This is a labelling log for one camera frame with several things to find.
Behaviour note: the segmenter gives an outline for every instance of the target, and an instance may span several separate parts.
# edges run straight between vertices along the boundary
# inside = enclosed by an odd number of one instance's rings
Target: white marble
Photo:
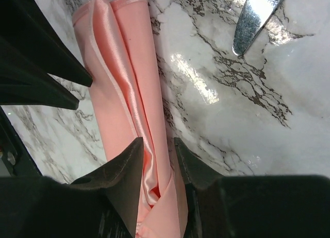
[[[87,0],[36,0],[80,60],[71,14]],[[245,0],[150,0],[168,137],[225,175],[330,177],[330,1],[285,0],[244,57]],[[70,182],[105,162],[86,88],[77,111],[5,110],[42,173]]]

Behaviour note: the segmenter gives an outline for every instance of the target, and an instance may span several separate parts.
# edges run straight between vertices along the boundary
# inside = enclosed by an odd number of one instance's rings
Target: black object
[[[321,176],[223,177],[175,138],[186,184],[185,238],[330,237],[330,181]]]
[[[62,185],[47,177],[0,178],[0,237],[132,238],[143,139],[95,171]]]
[[[34,160],[0,107],[0,154],[11,176],[41,176]]]
[[[34,0],[0,0],[2,36],[43,71],[85,86],[92,77],[62,43]]]
[[[79,100],[0,37],[0,104],[77,109]]]

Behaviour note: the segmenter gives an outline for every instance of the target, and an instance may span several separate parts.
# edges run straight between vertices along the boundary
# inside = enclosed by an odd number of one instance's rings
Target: marble surface
[[[36,0],[81,61],[72,13],[87,0]],[[330,0],[285,0],[243,57],[245,0],[150,0],[169,140],[224,175],[330,177]],[[85,87],[59,79],[77,111],[5,107],[41,172],[71,182],[105,163]]]

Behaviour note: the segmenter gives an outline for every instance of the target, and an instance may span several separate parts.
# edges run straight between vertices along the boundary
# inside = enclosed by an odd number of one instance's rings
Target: marble countertop
[[[36,0],[80,61],[71,16],[86,1]],[[330,177],[330,0],[285,0],[237,57],[244,2],[150,0],[168,137],[224,175]],[[78,110],[4,110],[41,172],[72,182],[106,159],[88,89],[59,81]]]

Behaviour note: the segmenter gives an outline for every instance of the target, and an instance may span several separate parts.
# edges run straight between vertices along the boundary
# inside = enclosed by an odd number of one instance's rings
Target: pink fold
[[[91,0],[73,24],[107,160],[144,140],[136,237],[183,237],[187,203],[170,166],[147,0]]]

